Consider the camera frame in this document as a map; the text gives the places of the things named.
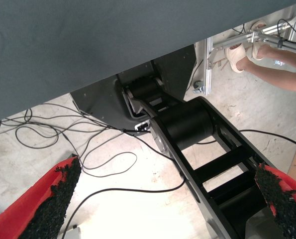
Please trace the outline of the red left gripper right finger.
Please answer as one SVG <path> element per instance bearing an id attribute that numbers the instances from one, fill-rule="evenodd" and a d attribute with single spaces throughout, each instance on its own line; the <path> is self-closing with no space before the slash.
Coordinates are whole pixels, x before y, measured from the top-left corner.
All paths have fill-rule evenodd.
<path id="1" fill-rule="evenodd" d="M 261 163 L 256 169 L 255 182 L 283 237 L 296 239 L 296 180 Z"/>

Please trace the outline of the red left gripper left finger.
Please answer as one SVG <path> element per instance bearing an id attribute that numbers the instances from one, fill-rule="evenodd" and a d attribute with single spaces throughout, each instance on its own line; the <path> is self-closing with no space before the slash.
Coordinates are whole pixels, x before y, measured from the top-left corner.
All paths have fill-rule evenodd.
<path id="1" fill-rule="evenodd" d="M 0 214 L 0 239 L 55 239 L 81 174 L 72 156 L 46 172 Z"/>

